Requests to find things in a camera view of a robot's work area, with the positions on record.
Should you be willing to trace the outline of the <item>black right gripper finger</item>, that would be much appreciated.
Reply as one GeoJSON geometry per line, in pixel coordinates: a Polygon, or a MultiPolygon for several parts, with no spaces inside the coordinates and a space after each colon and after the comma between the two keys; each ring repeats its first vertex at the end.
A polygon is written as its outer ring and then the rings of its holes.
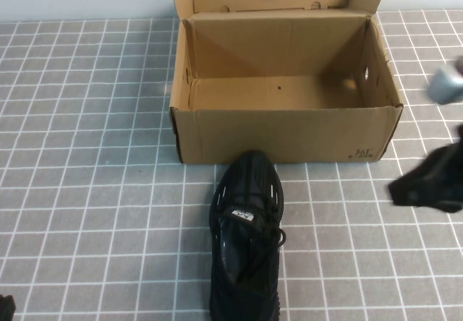
{"type": "Polygon", "coordinates": [[[438,180],[403,176],[388,185],[394,205],[429,207],[444,213],[462,211],[462,180],[438,180]]]}
{"type": "Polygon", "coordinates": [[[433,150],[403,178],[411,181],[462,180],[462,124],[457,127],[459,140],[433,150]]]}

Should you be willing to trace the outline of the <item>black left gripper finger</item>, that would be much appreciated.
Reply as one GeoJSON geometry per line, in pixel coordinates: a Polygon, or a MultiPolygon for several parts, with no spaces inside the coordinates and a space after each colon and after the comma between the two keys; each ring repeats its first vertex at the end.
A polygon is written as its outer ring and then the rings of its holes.
{"type": "Polygon", "coordinates": [[[0,295],[0,321],[12,321],[15,313],[15,302],[11,295],[0,295]]]}

